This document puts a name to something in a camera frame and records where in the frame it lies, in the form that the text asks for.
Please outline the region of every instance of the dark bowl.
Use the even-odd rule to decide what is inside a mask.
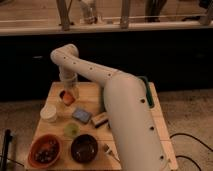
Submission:
[[[91,162],[98,152],[96,139],[88,134],[76,137],[71,145],[71,155],[78,163]]]

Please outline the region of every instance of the green object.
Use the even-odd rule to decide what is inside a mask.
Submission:
[[[64,128],[64,135],[66,137],[75,138],[78,135],[78,125],[75,123],[69,123]]]
[[[150,87],[149,87],[149,81],[148,81],[147,77],[145,77],[145,76],[139,76],[139,78],[141,80],[143,80],[143,82],[146,86],[146,90],[147,90],[146,91],[146,98],[147,98],[147,101],[149,103],[149,107],[153,108],[155,106],[155,104],[154,104],[154,101],[153,101],[153,98],[152,98],[152,93],[151,93],[151,90],[150,90]]]

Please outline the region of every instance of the wooden table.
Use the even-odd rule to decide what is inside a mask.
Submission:
[[[102,89],[92,82],[79,82],[77,84],[79,91],[79,98],[69,107],[65,106],[59,98],[59,93],[63,90],[63,85],[60,82],[54,82],[50,88],[46,103],[54,104],[57,108],[58,119],[55,123],[47,123],[40,119],[33,141],[44,134],[56,134],[62,139],[62,153],[60,159],[48,170],[121,170],[120,164],[111,156],[106,155],[103,151],[103,144],[107,143],[111,149],[116,153],[111,131],[107,124],[95,129],[91,123],[86,125],[81,124],[71,117],[71,114],[80,107],[93,115],[97,115],[103,111],[102,104]],[[154,108],[151,109],[160,140],[162,142],[164,151],[170,159],[170,167],[172,170],[177,170],[178,165],[175,158],[172,143],[169,138],[168,130],[164,121],[160,103],[153,83],[150,83],[151,93],[154,100]],[[89,164],[83,165],[76,163],[70,155],[70,146],[72,139],[63,134],[64,127],[69,123],[78,124],[79,134],[90,134],[98,140],[99,151],[96,158]],[[28,162],[25,164],[26,170],[36,170],[32,168]]]

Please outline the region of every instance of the orange object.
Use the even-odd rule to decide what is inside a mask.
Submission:
[[[31,146],[28,162],[32,167],[45,169],[53,165],[61,153],[61,140],[53,134],[39,137]]]
[[[63,90],[59,96],[67,106],[70,106],[75,101],[75,98],[69,91]]]

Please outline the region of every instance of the wooden bowl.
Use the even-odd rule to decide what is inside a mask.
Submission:
[[[53,134],[46,134],[35,140],[30,148],[28,162],[38,169],[53,165],[61,153],[61,140]]]

